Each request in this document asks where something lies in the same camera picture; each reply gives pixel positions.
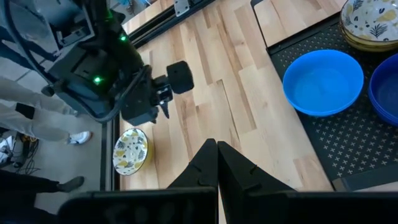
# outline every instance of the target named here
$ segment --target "white plate with leaf pattern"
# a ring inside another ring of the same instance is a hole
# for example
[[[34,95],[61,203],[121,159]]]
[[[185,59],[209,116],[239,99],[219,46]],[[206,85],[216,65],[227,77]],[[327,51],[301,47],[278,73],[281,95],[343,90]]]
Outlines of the white plate with leaf pattern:
[[[341,10],[344,28],[371,41],[398,40],[398,0],[348,0]]]
[[[148,139],[143,131],[132,128],[125,131],[113,149],[113,166],[121,175],[137,172],[148,155]]]

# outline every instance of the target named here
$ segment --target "black perforated mat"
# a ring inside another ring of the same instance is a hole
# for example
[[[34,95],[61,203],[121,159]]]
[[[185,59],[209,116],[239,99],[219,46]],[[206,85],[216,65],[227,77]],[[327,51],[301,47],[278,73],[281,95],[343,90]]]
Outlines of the black perforated mat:
[[[396,52],[367,53],[352,48],[340,33],[338,18],[314,29],[318,30],[296,35],[269,48],[281,79],[296,58],[320,49],[335,49],[351,55],[361,64],[366,76],[360,97],[347,110],[326,118],[298,112],[328,178],[335,180],[398,163],[398,128],[378,118],[367,94],[374,69]]]

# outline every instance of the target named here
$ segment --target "gray pants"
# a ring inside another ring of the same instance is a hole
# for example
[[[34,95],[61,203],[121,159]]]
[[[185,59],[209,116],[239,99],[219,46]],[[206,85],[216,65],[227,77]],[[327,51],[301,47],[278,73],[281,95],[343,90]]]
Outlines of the gray pants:
[[[0,99],[15,101],[24,105],[61,114],[73,114],[73,110],[61,100],[56,100],[45,95],[26,89],[17,82],[0,77]],[[64,141],[69,138],[69,133],[59,128],[41,124],[26,118],[0,103],[0,126],[19,133],[26,134],[47,141]]]

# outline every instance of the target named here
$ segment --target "blue bowl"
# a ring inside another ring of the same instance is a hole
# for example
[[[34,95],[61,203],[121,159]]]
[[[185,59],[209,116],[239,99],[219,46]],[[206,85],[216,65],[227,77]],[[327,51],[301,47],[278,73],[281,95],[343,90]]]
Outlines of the blue bowl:
[[[337,50],[317,50],[299,57],[283,80],[289,103],[312,116],[343,111],[358,98],[363,83],[359,63]]]
[[[373,72],[369,99],[384,120],[398,126],[398,54],[387,58]]]

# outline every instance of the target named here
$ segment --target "wooden countertop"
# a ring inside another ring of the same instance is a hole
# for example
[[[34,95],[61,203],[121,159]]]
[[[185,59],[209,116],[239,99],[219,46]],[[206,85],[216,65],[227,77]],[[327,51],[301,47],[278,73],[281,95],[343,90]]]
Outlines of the wooden countertop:
[[[131,19],[124,25],[126,32],[172,3],[167,1],[157,1]],[[260,24],[272,45],[334,14],[344,1],[264,0],[256,10],[262,12]],[[171,63],[186,60],[195,87],[175,95],[169,104],[170,119],[159,113],[156,125],[140,127],[154,141],[155,158],[150,167],[121,177],[121,189],[166,188],[205,139],[215,138],[297,190],[332,190],[284,96],[250,0],[216,0],[139,52],[153,66],[154,77],[166,74]],[[131,125],[121,121],[120,128],[123,132]]]

